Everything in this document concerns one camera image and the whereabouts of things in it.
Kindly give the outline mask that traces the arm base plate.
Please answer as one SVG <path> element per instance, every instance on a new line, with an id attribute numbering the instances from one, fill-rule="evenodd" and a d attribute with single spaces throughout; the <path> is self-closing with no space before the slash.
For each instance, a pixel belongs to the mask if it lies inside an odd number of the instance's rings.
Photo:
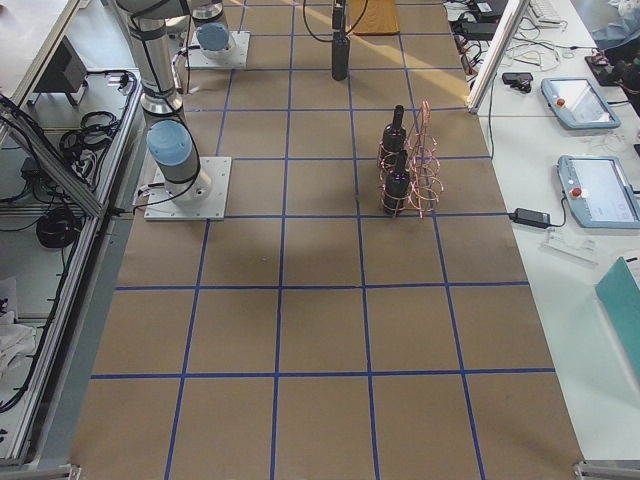
<path id="1" fill-rule="evenodd" d="M 146 220 L 222 221 L 225 218 L 232 158 L 201 157 L 200 163 L 195 182 L 187 182 L 181 188 L 166 183 L 160 168 L 156 168 L 154 182 L 161 185 L 149 191 L 149 206 L 144 208 Z"/>
<path id="2" fill-rule="evenodd" d="M 249 31 L 231 31 L 227 45 L 219 50 L 201 49 L 196 36 L 193 36 L 193 49 L 189 49 L 188 63 L 196 70 L 237 70 L 247 66 Z"/>

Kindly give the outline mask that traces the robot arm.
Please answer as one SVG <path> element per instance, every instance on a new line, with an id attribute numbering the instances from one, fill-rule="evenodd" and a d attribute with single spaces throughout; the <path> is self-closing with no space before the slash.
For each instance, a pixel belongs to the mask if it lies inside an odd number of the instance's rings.
<path id="1" fill-rule="evenodd" d="M 331 13 L 332 42 L 348 42 L 346 26 L 346 2 L 334 1 Z M 193 48 L 198 47 L 203 56 L 212 61 L 221 61 L 233 56 L 237 50 L 236 38 L 229 30 L 221 1 L 208 7 L 196 9 L 192 14 L 195 26 Z"/>
<path id="2" fill-rule="evenodd" d="M 211 179 L 186 125 L 171 67 L 166 21 L 187 16 L 198 25 L 222 12 L 215 1 L 118 1 L 126 18 L 131 55 L 140 71 L 147 147 L 164 177 L 166 201 L 186 206 L 205 198 Z"/>

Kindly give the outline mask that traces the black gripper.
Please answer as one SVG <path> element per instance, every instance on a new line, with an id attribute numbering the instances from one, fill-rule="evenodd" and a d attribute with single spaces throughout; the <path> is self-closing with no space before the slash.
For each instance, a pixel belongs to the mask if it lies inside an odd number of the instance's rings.
<path id="1" fill-rule="evenodd" d="M 346 27 L 346 1 L 334 0 L 332 5 L 331 25 L 333 30 L 344 30 Z"/>

